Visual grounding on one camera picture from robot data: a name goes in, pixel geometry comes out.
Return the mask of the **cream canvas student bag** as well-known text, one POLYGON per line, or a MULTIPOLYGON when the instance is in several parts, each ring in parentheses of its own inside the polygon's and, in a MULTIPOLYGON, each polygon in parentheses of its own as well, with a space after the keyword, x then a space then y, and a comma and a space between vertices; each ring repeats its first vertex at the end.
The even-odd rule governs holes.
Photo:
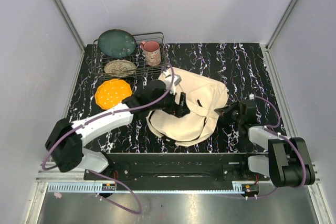
POLYGON ((209 138, 215 131, 219 118, 216 109, 228 102, 224 83, 187 70, 173 68, 181 78, 176 85, 175 102, 179 103, 182 93, 186 94, 186 105, 190 113, 177 118, 162 110, 150 111, 146 118, 150 131, 176 146, 189 147, 209 138))

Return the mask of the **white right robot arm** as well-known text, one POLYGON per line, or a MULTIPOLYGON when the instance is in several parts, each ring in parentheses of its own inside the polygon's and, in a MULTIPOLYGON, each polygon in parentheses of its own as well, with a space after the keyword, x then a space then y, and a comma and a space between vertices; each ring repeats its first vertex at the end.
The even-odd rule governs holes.
POLYGON ((238 167, 239 176, 250 180, 256 174, 270 178, 279 187, 303 187, 316 181, 312 161, 304 139, 276 133, 274 125, 262 126, 257 121, 256 101, 253 98, 234 102, 215 109, 224 123, 234 124, 239 134, 262 147, 266 154, 251 155, 238 167))

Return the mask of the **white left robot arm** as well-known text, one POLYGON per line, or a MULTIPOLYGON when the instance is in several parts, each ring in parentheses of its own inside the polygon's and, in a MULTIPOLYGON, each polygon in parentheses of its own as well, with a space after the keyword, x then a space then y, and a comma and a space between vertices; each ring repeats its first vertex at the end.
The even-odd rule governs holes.
POLYGON ((111 130, 147 117, 151 111, 163 110, 177 118, 189 114, 184 92, 180 93, 179 102, 175 101, 176 87, 180 82, 178 76, 169 76, 163 81, 153 80, 107 111, 79 121, 59 120, 45 144, 55 167, 62 173, 74 168, 92 170, 99 178, 109 179, 113 167, 106 155, 85 146, 111 130))

